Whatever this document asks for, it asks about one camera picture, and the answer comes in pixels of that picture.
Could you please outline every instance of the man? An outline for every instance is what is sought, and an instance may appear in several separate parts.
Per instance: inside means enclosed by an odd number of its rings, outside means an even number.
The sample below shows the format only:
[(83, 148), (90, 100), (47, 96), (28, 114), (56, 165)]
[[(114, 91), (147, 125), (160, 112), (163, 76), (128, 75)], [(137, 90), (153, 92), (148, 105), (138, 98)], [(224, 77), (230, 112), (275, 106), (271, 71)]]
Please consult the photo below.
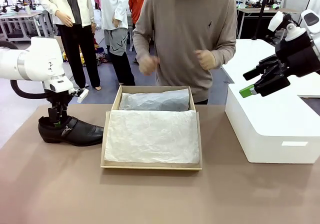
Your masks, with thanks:
[(104, 41), (120, 85), (135, 86), (129, 59), (126, 53), (129, 0), (99, 0), (101, 8), (101, 28)]
[[(196, 104), (207, 104), (210, 73), (236, 51), (235, 0), (144, 0), (133, 42), (139, 69), (156, 71), (160, 86), (190, 86)], [(155, 37), (156, 55), (148, 42)]]
[(94, 43), (95, 17), (91, 0), (39, 0), (53, 15), (75, 83), (86, 86), (79, 46), (92, 87), (101, 90)]

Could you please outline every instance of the shoe strap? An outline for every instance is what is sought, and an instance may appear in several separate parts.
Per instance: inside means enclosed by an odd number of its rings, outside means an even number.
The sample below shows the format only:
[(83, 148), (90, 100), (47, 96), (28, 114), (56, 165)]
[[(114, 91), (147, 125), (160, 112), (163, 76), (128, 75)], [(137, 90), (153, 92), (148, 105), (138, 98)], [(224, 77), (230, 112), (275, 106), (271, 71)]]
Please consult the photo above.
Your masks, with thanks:
[(77, 122), (78, 122), (78, 119), (75, 117), (72, 117), (72, 119), (69, 121), (69, 123), (64, 127), (64, 130), (63, 130), (61, 136), (65, 137), (66, 135), (68, 135), (73, 130), (73, 128), (75, 127)]

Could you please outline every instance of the gray pants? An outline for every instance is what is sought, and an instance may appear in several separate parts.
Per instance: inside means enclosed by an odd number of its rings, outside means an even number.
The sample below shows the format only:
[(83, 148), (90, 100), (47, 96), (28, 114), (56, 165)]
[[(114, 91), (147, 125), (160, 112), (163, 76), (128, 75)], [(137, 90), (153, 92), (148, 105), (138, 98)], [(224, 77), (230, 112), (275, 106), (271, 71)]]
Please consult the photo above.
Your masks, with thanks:
[(120, 27), (114, 30), (104, 30), (104, 40), (110, 46), (110, 52), (122, 56), (127, 50), (128, 29)]

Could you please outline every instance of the black pants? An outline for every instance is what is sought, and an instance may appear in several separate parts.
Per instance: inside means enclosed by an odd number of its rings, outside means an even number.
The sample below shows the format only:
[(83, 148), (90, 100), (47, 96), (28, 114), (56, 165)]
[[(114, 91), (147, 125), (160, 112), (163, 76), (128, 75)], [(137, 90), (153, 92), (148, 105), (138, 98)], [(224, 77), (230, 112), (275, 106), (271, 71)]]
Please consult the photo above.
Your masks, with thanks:
[(107, 47), (110, 61), (112, 62), (116, 77), (119, 83), (123, 83), (124, 86), (135, 86), (135, 77), (132, 74), (130, 63), (127, 53), (123, 55), (115, 55), (110, 52), (110, 46)]
[(208, 101), (209, 101), (209, 99), (203, 100), (203, 101), (199, 101), (199, 102), (196, 102), (195, 105), (207, 105)]
[(94, 35), (91, 31), (91, 26), (87, 25), (82, 27), (81, 24), (74, 24), (73, 27), (67, 27), (66, 25), (56, 26), (61, 34), (62, 44), (75, 83), (80, 88), (84, 88), (86, 85), (86, 76), (80, 58), (80, 46), (91, 86), (94, 88), (99, 87), (100, 78), (96, 59)]

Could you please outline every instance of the black leather shoe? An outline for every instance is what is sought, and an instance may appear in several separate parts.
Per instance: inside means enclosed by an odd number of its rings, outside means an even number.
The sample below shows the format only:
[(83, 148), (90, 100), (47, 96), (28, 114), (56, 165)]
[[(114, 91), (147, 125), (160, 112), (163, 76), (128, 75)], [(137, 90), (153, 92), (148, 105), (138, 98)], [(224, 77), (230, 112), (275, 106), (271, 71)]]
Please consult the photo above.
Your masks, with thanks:
[(91, 125), (73, 116), (55, 127), (49, 117), (41, 117), (38, 125), (39, 133), (46, 143), (69, 143), (77, 147), (88, 147), (102, 143), (103, 127)]

